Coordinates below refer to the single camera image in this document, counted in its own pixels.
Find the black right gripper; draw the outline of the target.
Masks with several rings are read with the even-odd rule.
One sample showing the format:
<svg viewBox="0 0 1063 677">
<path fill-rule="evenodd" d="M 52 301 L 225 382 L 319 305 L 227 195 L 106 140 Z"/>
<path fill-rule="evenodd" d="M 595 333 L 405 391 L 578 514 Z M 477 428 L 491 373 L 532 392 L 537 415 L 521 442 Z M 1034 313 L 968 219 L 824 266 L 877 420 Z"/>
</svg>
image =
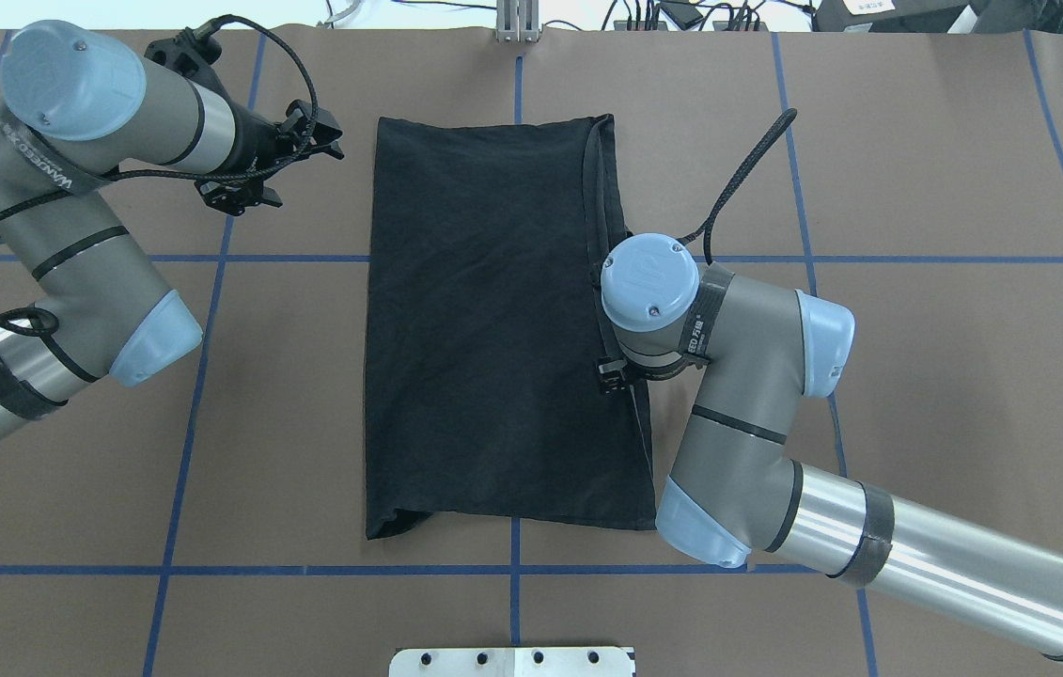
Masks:
<svg viewBox="0 0 1063 677">
<path fill-rule="evenodd" d="M 635 371 L 625 356 L 605 355 L 595 361 L 597 389 L 603 395 L 634 389 Z"/>
</svg>

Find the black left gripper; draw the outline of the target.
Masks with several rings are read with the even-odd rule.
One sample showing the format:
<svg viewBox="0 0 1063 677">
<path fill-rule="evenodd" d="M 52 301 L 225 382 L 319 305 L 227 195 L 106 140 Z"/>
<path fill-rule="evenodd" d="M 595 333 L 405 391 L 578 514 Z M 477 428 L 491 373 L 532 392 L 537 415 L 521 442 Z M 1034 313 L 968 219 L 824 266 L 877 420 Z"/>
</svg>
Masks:
<svg viewBox="0 0 1063 677">
<path fill-rule="evenodd" d="M 315 154 L 345 158 L 339 138 L 343 130 L 330 111 L 294 100 L 282 121 L 269 121 L 232 103 L 235 137 L 227 158 L 210 173 L 234 181 L 197 181 L 197 193 L 210 209 L 240 215 L 260 205 L 281 207 L 281 197 L 265 181 L 281 168 Z"/>
</svg>

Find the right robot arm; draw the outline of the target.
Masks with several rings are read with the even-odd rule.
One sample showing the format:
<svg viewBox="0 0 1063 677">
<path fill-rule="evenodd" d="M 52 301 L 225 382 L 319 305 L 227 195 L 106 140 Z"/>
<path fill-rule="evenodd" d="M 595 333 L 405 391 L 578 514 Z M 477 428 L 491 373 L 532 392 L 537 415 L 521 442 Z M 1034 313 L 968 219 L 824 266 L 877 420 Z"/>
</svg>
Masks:
<svg viewBox="0 0 1063 677">
<path fill-rule="evenodd" d="M 816 264 L 805 288 L 644 234 L 600 258 L 632 366 L 698 368 L 657 527 L 1063 666 L 1063 264 Z"/>
</svg>

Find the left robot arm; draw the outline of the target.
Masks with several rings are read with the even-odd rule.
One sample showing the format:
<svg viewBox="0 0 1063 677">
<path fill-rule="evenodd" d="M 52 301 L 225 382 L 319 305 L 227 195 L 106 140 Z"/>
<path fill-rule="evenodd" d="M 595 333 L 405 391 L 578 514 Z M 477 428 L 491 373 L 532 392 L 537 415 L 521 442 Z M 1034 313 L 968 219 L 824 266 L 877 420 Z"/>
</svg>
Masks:
<svg viewBox="0 0 1063 677">
<path fill-rule="evenodd" d="M 279 121 L 214 72 L 234 14 L 144 55 L 43 19 L 11 36 L 0 95 L 0 442 L 92 383 L 140 385 L 203 342 L 203 326 L 102 198 L 131 179 L 191 181 L 239 217 L 281 198 L 266 181 L 316 154 L 342 158 L 316 96 Z"/>
</svg>

